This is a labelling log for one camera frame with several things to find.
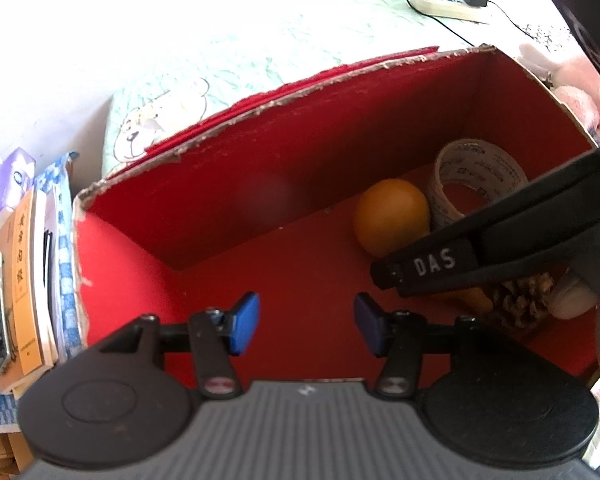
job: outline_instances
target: tape roll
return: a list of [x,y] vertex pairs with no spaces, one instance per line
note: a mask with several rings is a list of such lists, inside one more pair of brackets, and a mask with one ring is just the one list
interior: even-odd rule
[[464,217],[446,197],[446,184],[467,186],[487,202],[494,202],[527,183],[520,165],[495,144],[478,139],[449,143],[438,154],[427,187],[432,228],[440,229]]

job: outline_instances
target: pine cone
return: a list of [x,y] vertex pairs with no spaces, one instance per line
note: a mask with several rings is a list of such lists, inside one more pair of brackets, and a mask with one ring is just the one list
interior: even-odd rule
[[511,335],[531,332],[549,315],[549,295],[554,285],[548,272],[495,285],[490,291],[493,311],[485,320]]

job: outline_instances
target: yellow book cover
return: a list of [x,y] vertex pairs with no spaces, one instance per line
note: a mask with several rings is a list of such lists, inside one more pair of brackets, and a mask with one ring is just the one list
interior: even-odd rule
[[30,272],[34,196],[34,190],[29,189],[13,211],[13,245],[11,246],[13,320],[18,358],[24,375],[31,373],[44,362],[38,341]]
[[[54,340],[54,335],[53,333],[49,333],[49,338],[51,340]],[[51,364],[51,363],[57,363],[58,362],[58,349],[56,348],[56,345],[53,344],[50,346],[49,351],[51,353],[51,361],[47,362],[45,360],[46,364]],[[15,386],[13,386],[11,388],[11,393],[13,394],[13,397],[16,400],[20,400],[20,398],[27,393],[27,390],[31,387],[31,385],[33,383],[35,383],[39,378],[40,375],[43,374],[46,371],[46,368],[39,368],[40,373],[32,373],[29,374],[28,376],[24,377],[21,381],[19,381]]]
[[[0,252],[4,268],[4,300],[14,360],[0,374],[0,392],[30,384],[53,366],[51,347],[55,346],[48,318],[46,295],[40,298],[40,284],[33,281],[36,267],[33,259],[42,256],[45,194],[30,189],[0,230]],[[40,311],[36,309],[36,298]]]

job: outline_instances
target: plush toy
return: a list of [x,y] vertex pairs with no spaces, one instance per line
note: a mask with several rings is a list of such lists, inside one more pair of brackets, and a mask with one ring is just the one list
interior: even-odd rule
[[579,49],[550,55],[536,44],[523,43],[518,62],[547,81],[556,98],[600,144],[600,74],[587,56]]

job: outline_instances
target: teddy bear print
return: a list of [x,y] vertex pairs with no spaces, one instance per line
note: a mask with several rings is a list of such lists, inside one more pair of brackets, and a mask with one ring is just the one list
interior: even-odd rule
[[208,90],[208,82],[197,78],[131,110],[113,146],[113,156],[120,164],[110,174],[141,158],[150,146],[199,122],[206,112]]

